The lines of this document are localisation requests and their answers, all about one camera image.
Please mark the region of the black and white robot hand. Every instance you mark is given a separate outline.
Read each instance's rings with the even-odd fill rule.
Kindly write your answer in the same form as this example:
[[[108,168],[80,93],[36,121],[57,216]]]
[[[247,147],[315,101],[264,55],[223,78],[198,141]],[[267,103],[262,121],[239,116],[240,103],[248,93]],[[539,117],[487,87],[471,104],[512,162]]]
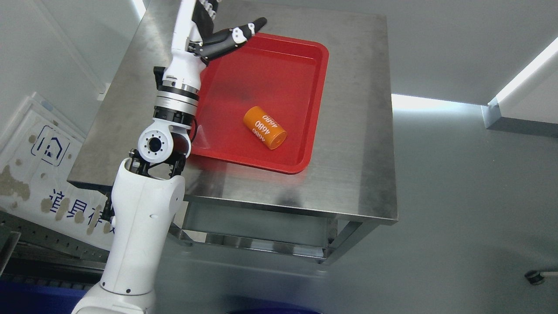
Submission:
[[[201,89],[201,72],[210,61],[243,47],[267,24],[260,17],[253,22],[214,32],[219,0],[182,0],[171,41],[172,60],[167,68],[155,66],[158,91],[180,95]]]

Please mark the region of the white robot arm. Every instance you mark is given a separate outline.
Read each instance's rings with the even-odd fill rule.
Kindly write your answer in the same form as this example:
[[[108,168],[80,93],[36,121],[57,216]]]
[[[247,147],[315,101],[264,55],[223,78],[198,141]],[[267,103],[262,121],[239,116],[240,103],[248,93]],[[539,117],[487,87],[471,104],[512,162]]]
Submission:
[[[116,227],[100,281],[74,314],[152,314],[155,278],[171,221],[185,192],[181,176],[190,155],[189,130],[201,81],[163,78],[152,124],[119,165],[111,191]]]

